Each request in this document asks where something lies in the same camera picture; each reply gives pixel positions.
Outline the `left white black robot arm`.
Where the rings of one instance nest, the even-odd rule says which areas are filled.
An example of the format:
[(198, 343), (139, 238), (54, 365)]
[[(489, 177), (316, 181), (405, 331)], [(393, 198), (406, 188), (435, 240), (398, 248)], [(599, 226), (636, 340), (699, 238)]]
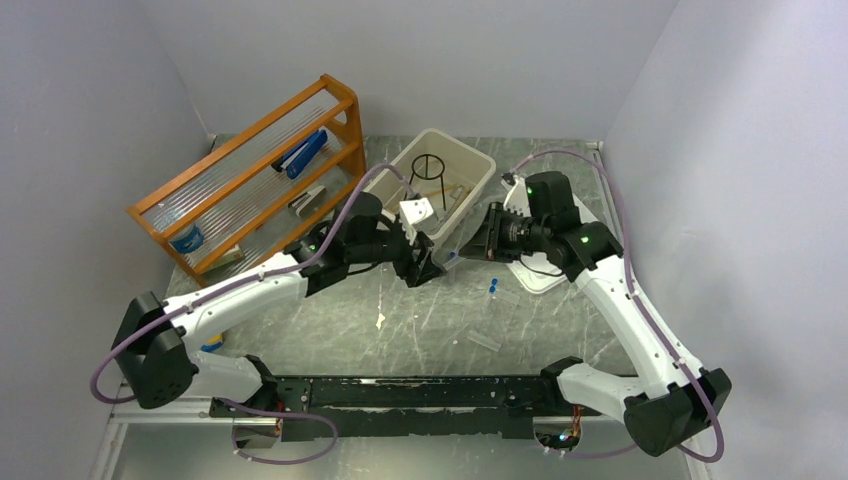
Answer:
[(137, 296), (127, 307), (110, 358), (143, 409), (194, 394), (226, 398), (251, 415), (264, 415), (277, 400), (267, 367), (253, 356), (210, 354), (203, 345), (265, 308), (298, 306), (370, 266), (391, 264), (410, 288), (442, 276), (424, 232), (434, 217), (429, 200), (419, 195), (391, 213), (363, 192), (332, 220), (242, 274), (170, 301), (152, 292)]

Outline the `white bin lid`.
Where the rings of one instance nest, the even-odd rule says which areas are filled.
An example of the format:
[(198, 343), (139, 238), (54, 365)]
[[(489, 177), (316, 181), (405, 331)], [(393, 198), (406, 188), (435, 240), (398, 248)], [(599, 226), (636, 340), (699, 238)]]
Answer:
[(534, 174), (508, 192), (504, 207), (530, 218), (529, 242), (509, 269), (532, 294), (541, 294), (595, 269), (623, 249), (610, 229), (591, 214), (559, 173)]

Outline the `black wire tripod stand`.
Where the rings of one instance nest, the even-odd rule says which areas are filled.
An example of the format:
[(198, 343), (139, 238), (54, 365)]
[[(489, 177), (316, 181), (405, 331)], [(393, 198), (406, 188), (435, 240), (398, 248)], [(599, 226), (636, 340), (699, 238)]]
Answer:
[[(444, 189), (446, 187), (444, 180), (446, 164), (440, 156), (433, 153), (417, 155), (412, 160), (410, 168), (410, 185), (415, 189), (415, 192), (411, 196), (412, 198), (425, 198), (422, 196), (422, 193), (424, 193), (424, 191), (422, 191), (423, 187), (434, 185), (438, 185), (438, 189)], [(406, 195), (404, 199), (410, 199), (411, 197)], [(442, 195), (440, 199), (443, 211), (444, 195)]]

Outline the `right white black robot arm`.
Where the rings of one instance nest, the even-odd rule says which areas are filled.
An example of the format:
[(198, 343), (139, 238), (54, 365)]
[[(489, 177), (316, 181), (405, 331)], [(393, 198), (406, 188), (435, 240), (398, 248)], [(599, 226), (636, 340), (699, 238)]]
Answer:
[(597, 308), (636, 374), (620, 377), (570, 357), (547, 367), (539, 391), (550, 413), (587, 407), (619, 421), (634, 446), (659, 457), (708, 428), (732, 388), (720, 368), (707, 370), (637, 290), (625, 251), (600, 221), (584, 222), (566, 175), (533, 174), (506, 202), (489, 204), (459, 254), (468, 260), (514, 263), (541, 254)]

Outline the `metal crucible tongs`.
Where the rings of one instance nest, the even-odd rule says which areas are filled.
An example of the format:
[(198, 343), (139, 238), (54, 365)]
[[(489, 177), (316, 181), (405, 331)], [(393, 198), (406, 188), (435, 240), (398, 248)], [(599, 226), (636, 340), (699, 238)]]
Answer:
[(445, 188), (443, 211), (450, 215), (465, 200), (469, 189), (465, 185), (455, 184)]

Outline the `beige plastic bin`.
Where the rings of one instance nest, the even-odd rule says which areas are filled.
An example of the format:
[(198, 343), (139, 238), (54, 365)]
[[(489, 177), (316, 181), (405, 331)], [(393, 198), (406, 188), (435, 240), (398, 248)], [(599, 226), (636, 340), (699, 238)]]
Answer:
[[(425, 197), (430, 201), (437, 218), (436, 222), (426, 231), (426, 235), (435, 246), (441, 247), (479, 200), (483, 188), (495, 173), (496, 164), (490, 156), (458, 139), (437, 129), (426, 129), (391, 159), (391, 163), (403, 174), (409, 184), (410, 164), (417, 155), (423, 153), (433, 153), (445, 161), (444, 180), (446, 186), (461, 184), (469, 189), (465, 200), (450, 215), (442, 211), (439, 196)], [(438, 185), (423, 187), (422, 191), (427, 192), (436, 189), (438, 189)]]

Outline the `tan rubber tubing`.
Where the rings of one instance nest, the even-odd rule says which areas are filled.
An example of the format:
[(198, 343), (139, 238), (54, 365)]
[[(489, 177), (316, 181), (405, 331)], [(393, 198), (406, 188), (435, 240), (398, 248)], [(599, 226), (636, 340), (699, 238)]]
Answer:
[(448, 185), (444, 189), (439, 188), (439, 189), (436, 189), (436, 190), (424, 192), (424, 193), (422, 193), (422, 196), (423, 197), (434, 197), (434, 196), (441, 197), (442, 195), (448, 195), (450, 192), (452, 192), (456, 188), (457, 188), (456, 185)]

